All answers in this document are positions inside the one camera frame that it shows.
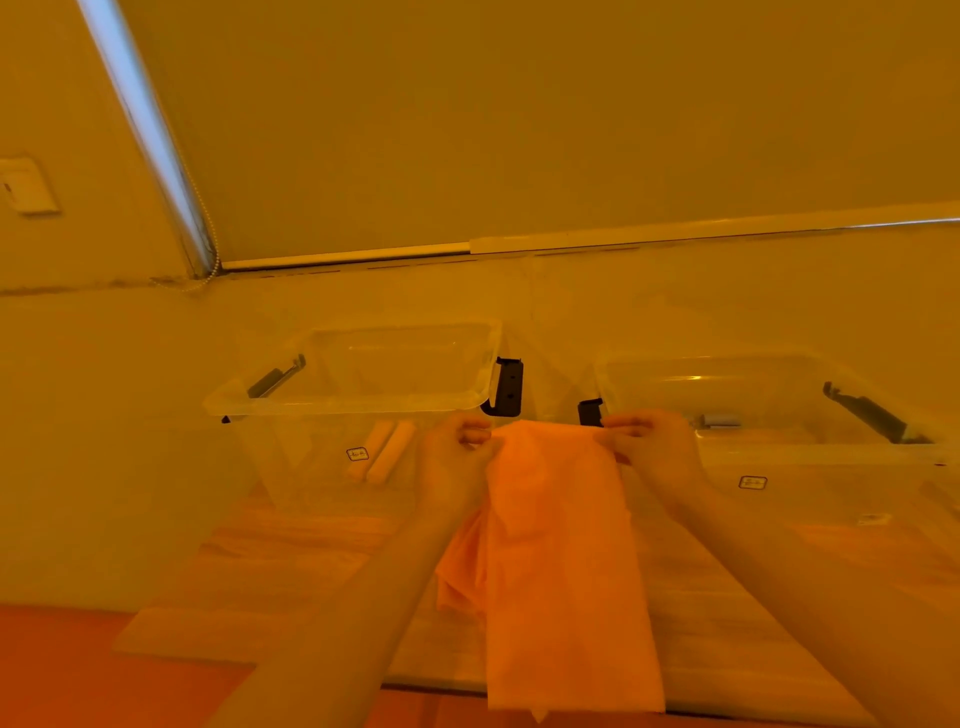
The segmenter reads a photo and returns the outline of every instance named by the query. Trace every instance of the white switch plate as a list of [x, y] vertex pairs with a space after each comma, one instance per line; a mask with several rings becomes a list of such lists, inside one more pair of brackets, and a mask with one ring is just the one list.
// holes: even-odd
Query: white switch plate
[[0, 194], [23, 215], [60, 212], [40, 168], [29, 157], [0, 159]]

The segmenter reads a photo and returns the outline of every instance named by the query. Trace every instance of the wooden tabletop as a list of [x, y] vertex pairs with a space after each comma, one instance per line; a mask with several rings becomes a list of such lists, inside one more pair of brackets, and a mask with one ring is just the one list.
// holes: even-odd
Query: wooden tabletop
[[[730, 480], [723, 473], [714, 479]], [[670, 710], [875, 725], [638, 484], [628, 482], [627, 492]], [[943, 495], [937, 490], [937, 497]], [[115, 647], [181, 658], [264, 660], [397, 529], [410, 501], [394, 496], [367, 515], [344, 509], [308, 515], [277, 511], [265, 493], [254, 492], [213, 532], [177, 583], [134, 618]], [[960, 525], [944, 516], [943, 503], [929, 501], [923, 507], [932, 507], [943, 528]], [[875, 570], [960, 619], [960, 567], [942, 547], [953, 543], [941, 538], [943, 530], [901, 518], [794, 527], [812, 545]], [[469, 617], [438, 612], [435, 598], [434, 582], [386, 681], [482, 692], [483, 633]]]

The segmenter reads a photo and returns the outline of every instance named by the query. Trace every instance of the fabric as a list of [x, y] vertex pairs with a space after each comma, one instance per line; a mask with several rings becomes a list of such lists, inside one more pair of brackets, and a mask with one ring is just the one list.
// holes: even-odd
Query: fabric
[[437, 566], [438, 607], [487, 627], [494, 709], [663, 711], [663, 686], [613, 455], [576, 425], [516, 422], [490, 495]]

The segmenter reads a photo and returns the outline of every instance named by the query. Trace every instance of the person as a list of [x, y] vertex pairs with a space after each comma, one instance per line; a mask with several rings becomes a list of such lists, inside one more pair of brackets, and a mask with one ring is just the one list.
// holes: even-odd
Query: person
[[[714, 488], [682, 416], [644, 410], [603, 426], [599, 442], [882, 725], [960, 726], [960, 625]], [[483, 499], [502, 444], [490, 427], [458, 413], [424, 435], [414, 514], [208, 728], [364, 724], [433, 570]]]

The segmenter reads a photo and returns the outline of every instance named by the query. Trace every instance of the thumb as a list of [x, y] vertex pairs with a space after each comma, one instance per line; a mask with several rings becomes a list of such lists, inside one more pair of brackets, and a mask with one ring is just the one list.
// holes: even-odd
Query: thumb
[[593, 433], [593, 439], [613, 454], [625, 457], [627, 462], [630, 462], [630, 456], [636, 447], [636, 437], [610, 432], [608, 429], [598, 429]]
[[503, 449], [504, 442], [502, 437], [491, 437], [490, 440], [473, 451], [473, 457], [476, 458], [481, 465], [486, 466], [496, 457], [496, 454]]

